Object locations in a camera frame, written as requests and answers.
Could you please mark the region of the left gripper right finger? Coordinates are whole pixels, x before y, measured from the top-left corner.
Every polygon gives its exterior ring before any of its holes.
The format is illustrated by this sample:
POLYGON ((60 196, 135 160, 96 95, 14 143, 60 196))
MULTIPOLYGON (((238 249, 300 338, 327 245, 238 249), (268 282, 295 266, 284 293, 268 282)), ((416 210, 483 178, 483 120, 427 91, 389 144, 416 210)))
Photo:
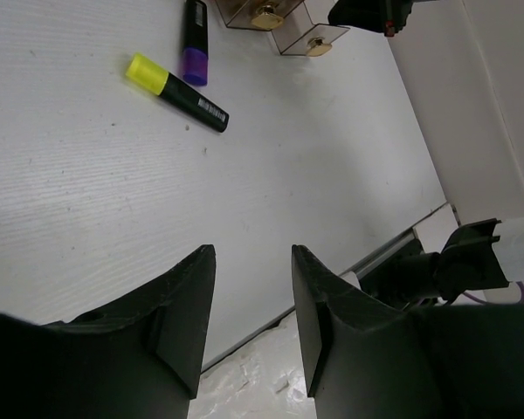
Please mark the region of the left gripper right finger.
POLYGON ((307 394, 320 418, 524 418, 524 305, 399 311, 292 248, 307 394))

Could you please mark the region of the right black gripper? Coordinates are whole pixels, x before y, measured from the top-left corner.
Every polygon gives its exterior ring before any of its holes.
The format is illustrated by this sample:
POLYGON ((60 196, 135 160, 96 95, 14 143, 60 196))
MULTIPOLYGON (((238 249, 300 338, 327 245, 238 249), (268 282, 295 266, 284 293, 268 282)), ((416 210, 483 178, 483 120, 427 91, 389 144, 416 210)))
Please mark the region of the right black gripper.
POLYGON ((393 38, 411 14, 412 0, 339 0, 327 15, 333 26, 348 26, 393 38))

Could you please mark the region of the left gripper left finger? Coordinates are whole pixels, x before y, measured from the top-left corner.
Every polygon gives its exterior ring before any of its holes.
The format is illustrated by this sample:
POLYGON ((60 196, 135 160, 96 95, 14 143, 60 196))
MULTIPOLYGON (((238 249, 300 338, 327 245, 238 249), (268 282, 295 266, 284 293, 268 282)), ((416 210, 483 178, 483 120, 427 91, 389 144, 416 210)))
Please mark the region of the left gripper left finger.
POLYGON ((197 396, 216 279, 204 244, 70 322, 0 313, 0 418, 184 418, 197 396))

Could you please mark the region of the clear drawer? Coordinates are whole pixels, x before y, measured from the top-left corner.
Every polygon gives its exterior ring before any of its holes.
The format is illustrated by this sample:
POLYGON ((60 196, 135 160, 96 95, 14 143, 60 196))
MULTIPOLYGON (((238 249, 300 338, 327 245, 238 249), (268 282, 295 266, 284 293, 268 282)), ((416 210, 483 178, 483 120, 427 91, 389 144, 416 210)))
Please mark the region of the clear drawer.
POLYGON ((217 0, 216 4, 228 28, 271 31, 280 27, 285 18, 302 0, 217 0))
POLYGON ((328 24, 303 29, 289 21, 273 30, 272 36, 282 56, 316 58, 329 52, 334 42, 348 31, 348 27, 328 24))

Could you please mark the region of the purple highlighter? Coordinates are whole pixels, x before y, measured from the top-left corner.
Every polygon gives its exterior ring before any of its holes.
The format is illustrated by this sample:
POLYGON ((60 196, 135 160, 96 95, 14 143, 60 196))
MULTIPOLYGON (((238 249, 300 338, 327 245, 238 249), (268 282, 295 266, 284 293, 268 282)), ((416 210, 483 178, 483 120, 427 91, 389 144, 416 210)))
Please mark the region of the purple highlighter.
POLYGON ((203 1, 184 4, 181 74, 193 86, 208 84, 209 39, 208 10, 203 1))

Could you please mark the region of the yellow highlighter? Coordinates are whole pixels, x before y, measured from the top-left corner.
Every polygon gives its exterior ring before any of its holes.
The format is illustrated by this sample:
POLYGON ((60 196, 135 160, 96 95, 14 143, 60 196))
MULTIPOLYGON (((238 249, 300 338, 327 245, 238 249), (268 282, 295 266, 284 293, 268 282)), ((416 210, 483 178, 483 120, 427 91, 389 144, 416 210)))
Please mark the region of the yellow highlighter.
POLYGON ((126 76, 205 126, 219 133, 228 127, 230 115, 224 109, 142 54, 132 57, 126 76))

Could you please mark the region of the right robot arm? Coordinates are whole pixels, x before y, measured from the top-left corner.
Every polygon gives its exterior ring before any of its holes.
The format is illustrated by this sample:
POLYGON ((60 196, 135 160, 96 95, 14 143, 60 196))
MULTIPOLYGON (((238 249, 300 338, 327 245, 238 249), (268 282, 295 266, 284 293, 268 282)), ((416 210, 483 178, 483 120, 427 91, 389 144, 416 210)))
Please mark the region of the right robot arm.
POLYGON ((385 36, 459 227, 441 251, 422 241, 389 246, 360 275, 364 292, 395 308, 467 292, 506 288, 497 259, 502 230, 524 209, 518 178, 504 158, 502 123, 487 91, 460 1, 340 1, 333 26, 385 36))

